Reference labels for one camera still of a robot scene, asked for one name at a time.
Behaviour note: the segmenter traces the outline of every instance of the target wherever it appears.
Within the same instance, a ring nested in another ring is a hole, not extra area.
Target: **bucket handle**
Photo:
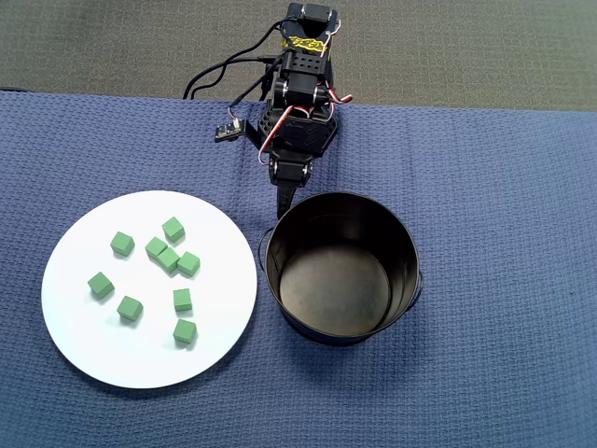
[[[261,267],[261,271],[263,272],[265,272],[265,269],[263,268],[263,261],[261,261],[261,245],[263,244],[263,240],[265,239],[267,234],[271,231],[273,231],[273,227],[264,231],[261,235],[261,238],[259,239],[259,244],[257,245],[257,260],[259,261],[259,266]]]
[[[419,287],[417,288],[417,291],[415,292],[414,296],[412,297],[412,300],[409,303],[409,306],[407,307],[405,313],[412,308],[414,305],[416,305],[417,301],[419,301],[419,298],[421,297],[421,293],[423,292],[423,273],[421,271],[419,271]]]

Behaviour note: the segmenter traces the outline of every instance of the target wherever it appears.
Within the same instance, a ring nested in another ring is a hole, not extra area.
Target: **red and white wire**
[[[313,112],[313,110],[314,110],[314,107],[312,107],[311,109],[307,110],[307,108],[306,108],[306,107],[302,107],[302,106],[300,106],[300,105],[295,105],[295,109],[297,109],[297,110],[299,110],[299,111],[303,112],[303,113],[304,113],[304,114],[307,116],[307,118],[309,119],[309,118],[311,117],[311,113],[312,113],[312,112]]]
[[[271,142],[271,139],[276,135],[276,133],[280,129],[280,126],[282,126],[282,123],[284,123],[284,120],[290,115],[290,112],[292,112],[292,109],[294,109],[294,108],[295,107],[293,105],[290,105],[289,107],[286,108],[286,110],[284,111],[284,113],[282,114],[280,119],[278,119],[278,122],[271,129],[271,132],[265,139],[265,142],[263,142],[263,145],[261,145],[261,148],[259,149],[259,154],[257,155],[257,157],[259,159],[259,163],[261,163],[262,165],[268,165],[268,163],[266,161],[263,161],[263,159],[261,159],[261,155],[263,154],[263,151],[265,151],[265,148],[268,147],[268,145]]]
[[[329,91],[329,95],[332,97],[332,101],[337,105],[345,105],[346,103],[350,103],[353,100],[352,95],[346,95],[344,98],[339,98],[336,92],[329,87],[329,83],[326,81],[327,91]]]
[[[336,105],[334,103],[329,103],[329,117],[327,117],[326,122],[330,121],[334,116],[334,111],[336,110]]]
[[[229,115],[229,117],[230,117],[230,118],[231,118],[233,121],[236,121],[236,120],[237,120],[237,118],[236,118],[236,117],[234,117],[234,114],[232,113],[232,111],[230,110],[230,108],[228,108],[228,115]]]
[[[341,26],[341,21],[340,21],[340,20],[338,20],[338,26],[336,27],[336,29],[335,29],[335,30],[334,30],[332,33],[329,33],[329,34],[327,35],[327,40],[326,40],[326,43],[324,44],[324,48],[321,50],[321,54],[319,55],[319,57],[320,57],[320,58],[323,58],[323,57],[324,57],[324,53],[326,52],[326,48],[327,48],[327,44],[329,44],[329,40],[332,38],[332,36],[333,36],[335,33],[337,33],[337,32],[338,32],[338,30],[340,29],[340,26]]]

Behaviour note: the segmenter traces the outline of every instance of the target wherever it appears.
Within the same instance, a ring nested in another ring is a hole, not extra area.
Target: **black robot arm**
[[[232,123],[215,131],[216,142],[246,135],[259,149],[259,162],[269,166],[270,181],[278,188],[278,217],[290,208],[296,189],[312,174],[313,160],[324,155],[336,135],[336,105],[352,99],[340,99],[333,90],[330,47],[339,28],[335,9],[290,4],[280,22],[283,52],[269,58],[266,74],[230,105]],[[232,108],[259,84],[261,98],[272,92],[255,129],[248,120],[237,119]],[[263,160],[266,154],[268,161]]]

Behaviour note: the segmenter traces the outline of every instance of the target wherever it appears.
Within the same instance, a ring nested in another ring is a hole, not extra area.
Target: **cable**
[[[246,95],[248,95],[249,93],[251,93],[251,91],[253,91],[253,89],[255,87],[257,87],[262,81],[263,79],[265,79],[266,77],[268,77],[271,73],[273,73],[273,71],[276,69],[278,63],[280,63],[280,61],[282,60],[282,58],[284,57],[284,55],[288,52],[288,51],[292,51],[292,49],[290,48],[286,48],[284,49],[279,55],[278,57],[273,61],[273,63],[271,63],[270,68],[268,69],[267,72],[265,72],[265,75],[263,75],[260,79],[258,79],[255,84],[253,84],[251,87],[249,87],[246,91],[244,91],[243,93],[241,93],[236,100],[234,100],[232,103],[229,104],[228,106],[228,114],[232,117],[232,119],[236,119],[236,117],[234,117],[234,114],[232,113],[232,108],[234,106],[236,106],[240,101],[242,101],[244,99],[244,97]]]
[[[295,45],[295,43],[285,33],[285,30],[284,30],[284,22],[285,21],[299,21],[299,19],[297,19],[296,17],[286,17],[285,19],[283,19],[280,22],[280,34],[285,39],[285,41],[288,43],[288,47],[290,47],[291,49],[297,49],[297,46]]]
[[[336,29],[334,30],[333,33],[330,33],[329,31],[327,31],[327,41],[324,44],[324,48],[321,50],[321,54],[319,55],[320,58],[324,57],[324,53],[326,52],[326,48],[327,48],[327,44],[329,44],[329,40],[332,38],[332,36],[338,32],[338,30],[340,29],[341,26],[341,20],[338,19],[338,27],[336,27]]]
[[[336,111],[336,105],[334,103],[330,103],[329,104],[329,117],[327,117],[326,122],[329,122],[332,119],[335,111]]]
[[[261,159],[261,155],[263,154],[263,151],[265,150],[266,147],[268,147],[271,139],[276,135],[276,133],[280,129],[280,126],[282,126],[282,123],[284,123],[284,120],[288,117],[288,115],[290,115],[290,112],[292,112],[292,109],[294,109],[294,108],[295,107],[293,105],[290,105],[289,107],[286,108],[286,110],[284,111],[284,113],[282,114],[280,119],[278,119],[278,122],[276,123],[276,125],[271,129],[271,132],[268,135],[268,137],[265,139],[265,142],[263,142],[263,145],[261,145],[261,148],[259,149],[259,154],[257,155],[257,157],[259,159],[259,163],[261,163],[262,165],[267,165],[267,163]]]
[[[354,98],[352,95],[346,95],[342,99],[338,98],[338,95],[336,94],[334,89],[329,87],[329,83],[327,81],[326,81],[326,87],[327,87],[327,91],[329,92],[329,95],[332,97],[332,101],[334,103],[336,103],[337,105],[345,105],[346,103],[350,103]]]
[[[253,51],[254,49],[256,49],[257,47],[259,47],[261,44],[263,44],[263,42],[265,42],[265,39],[268,38],[268,36],[271,34],[271,32],[275,29],[277,29],[276,27],[279,26],[280,24],[282,24],[286,19],[284,19],[283,21],[277,21],[276,23],[274,23],[270,29],[267,31],[266,34],[263,35],[263,37],[261,37],[259,39],[259,41],[253,46],[253,47],[249,47],[248,49],[244,49],[242,51],[239,51],[238,53],[233,54],[232,56],[230,56],[229,58],[227,58],[221,65],[222,67],[222,71],[220,72],[219,77],[217,77],[217,79],[212,82],[211,84],[209,84],[208,86],[205,86],[204,88],[210,88],[213,87],[214,85],[216,85],[218,82],[220,82],[220,80],[222,79],[222,77],[224,77],[224,73],[226,73],[226,66],[230,63],[230,61],[232,61],[233,59],[238,58],[239,56],[248,53],[250,51]],[[194,78],[192,78],[190,80],[190,82],[187,85],[187,88],[185,89],[185,94],[183,95],[183,100],[186,100],[188,98],[188,94],[190,93],[191,88],[193,87],[193,84],[195,84],[202,76],[204,75],[203,72],[199,73],[198,75],[196,75]]]
[[[261,90],[261,96],[259,96],[259,101],[265,101],[266,97],[268,96],[268,91]]]
[[[29,93],[32,92],[32,91],[28,91],[26,89],[21,89],[20,87],[0,87],[0,91],[23,91],[23,92],[29,92]]]
[[[311,113],[313,111],[313,107],[309,110],[307,110],[305,107],[301,107],[300,105],[295,105],[295,109],[304,112],[304,114],[307,116],[307,118],[309,119],[311,117]]]
[[[217,70],[218,68],[222,67],[222,66],[228,66],[232,63],[262,63],[263,61],[261,61],[261,58],[239,58],[239,59],[233,59],[232,61],[229,61],[228,63],[223,62],[223,63],[217,63],[216,65],[212,65],[209,68],[206,68],[205,70],[203,70],[201,73],[199,73],[197,75],[197,80],[195,82],[197,82],[199,79],[201,79],[202,77],[204,77],[205,75],[207,75],[208,73],[213,72],[214,70]],[[212,85],[208,85],[205,84],[203,86],[199,86],[196,87],[195,89],[193,89],[193,91],[190,94],[190,99],[194,100],[195,99],[195,93],[197,93],[198,91],[202,91],[203,89],[207,89],[209,87],[213,87]]]

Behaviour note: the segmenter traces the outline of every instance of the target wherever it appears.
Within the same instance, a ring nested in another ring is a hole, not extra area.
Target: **black metal bucket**
[[[288,322],[329,345],[360,343],[419,299],[417,248],[387,208],[352,193],[324,193],[292,207],[272,229],[265,269]]]

